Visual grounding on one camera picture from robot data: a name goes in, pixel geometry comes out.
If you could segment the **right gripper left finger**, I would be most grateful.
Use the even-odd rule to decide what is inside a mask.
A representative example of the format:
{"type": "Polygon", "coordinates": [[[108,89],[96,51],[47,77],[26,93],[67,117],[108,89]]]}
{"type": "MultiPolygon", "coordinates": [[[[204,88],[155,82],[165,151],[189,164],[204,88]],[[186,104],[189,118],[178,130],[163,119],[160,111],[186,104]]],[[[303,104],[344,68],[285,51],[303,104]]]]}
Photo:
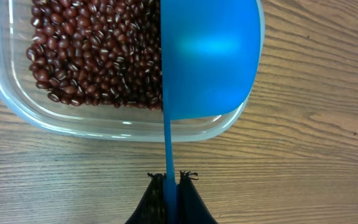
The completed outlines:
{"type": "Polygon", "coordinates": [[[165,174],[147,174],[150,178],[145,193],[126,224],[166,224],[167,206],[163,199],[165,174]]]}

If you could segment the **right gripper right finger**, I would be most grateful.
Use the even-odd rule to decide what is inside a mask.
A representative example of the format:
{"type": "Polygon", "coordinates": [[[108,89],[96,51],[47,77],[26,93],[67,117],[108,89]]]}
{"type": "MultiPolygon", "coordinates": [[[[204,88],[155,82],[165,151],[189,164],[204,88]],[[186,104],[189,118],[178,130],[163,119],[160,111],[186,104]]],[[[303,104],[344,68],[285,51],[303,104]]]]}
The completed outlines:
{"type": "Polygon", "coordinates": [[[180,172],[178,222],[180,224],[218,224],[204,204],[193,180],[198,180],[197,172],[180,172]]]}

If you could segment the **blue plastic scoop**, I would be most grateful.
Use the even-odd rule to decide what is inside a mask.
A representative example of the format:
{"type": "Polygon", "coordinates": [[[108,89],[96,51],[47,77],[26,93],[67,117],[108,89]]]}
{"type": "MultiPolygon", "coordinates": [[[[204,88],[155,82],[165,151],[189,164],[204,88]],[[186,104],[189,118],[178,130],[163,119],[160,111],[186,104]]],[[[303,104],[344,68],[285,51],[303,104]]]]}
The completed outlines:
{"type": "Polygon", "coordinates": [[[229,113],[248,97],[264,41],[258,0],[160,3],[167,221],[177,220],[171,122],[229,113]]]}

